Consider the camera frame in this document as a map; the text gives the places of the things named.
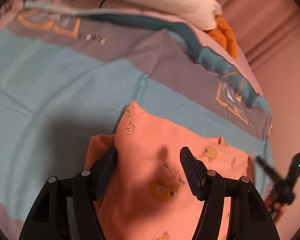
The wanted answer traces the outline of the orange cartoon print shirt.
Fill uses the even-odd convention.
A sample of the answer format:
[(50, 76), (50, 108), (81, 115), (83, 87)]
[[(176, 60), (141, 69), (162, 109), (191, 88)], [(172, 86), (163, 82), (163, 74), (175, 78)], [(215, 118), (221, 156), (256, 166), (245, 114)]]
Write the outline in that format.
[(222, 137), (204, 138), (147, 113), (136, 102), (125, 109), (114, 135), (90, 139), (85, 168), (117, 149), (117, 166), (95, 203), (107, 239), (191, 239), (203, 204), (192, 195), (179, 154), (188, 147), (225, 178), (252, 178), (253, 157)]

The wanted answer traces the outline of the blue grey patterned duvet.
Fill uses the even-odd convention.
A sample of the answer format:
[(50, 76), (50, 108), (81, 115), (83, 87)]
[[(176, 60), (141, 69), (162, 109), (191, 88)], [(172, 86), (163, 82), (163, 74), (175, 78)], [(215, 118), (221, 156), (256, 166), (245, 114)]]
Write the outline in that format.
[(0, 209), (24, 220), (44, 180), (76, 173), (89, 139), (113, 133), (131, 101), (272, 160), (258, 82), (206, 33), (34, 2), (0, 32)]

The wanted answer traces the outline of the pink curtain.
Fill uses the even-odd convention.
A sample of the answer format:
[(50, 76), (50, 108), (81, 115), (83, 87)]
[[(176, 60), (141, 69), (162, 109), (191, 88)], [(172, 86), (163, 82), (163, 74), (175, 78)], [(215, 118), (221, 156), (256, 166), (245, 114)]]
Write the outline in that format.
[(300, 9), (293, 0), (219, 0), (267, 98), (273, 135), (300, 133)]

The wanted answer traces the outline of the orange plush goose feet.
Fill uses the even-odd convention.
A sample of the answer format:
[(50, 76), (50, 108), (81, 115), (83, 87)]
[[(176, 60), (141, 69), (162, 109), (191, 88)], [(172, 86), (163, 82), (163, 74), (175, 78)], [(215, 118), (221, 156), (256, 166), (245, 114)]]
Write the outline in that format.
[(233, 59), (238, 57), (238, 44), (235, 34), (222, 16), (215, 16), (216, 29), (207, 30), (206, 33), (220, 44)]

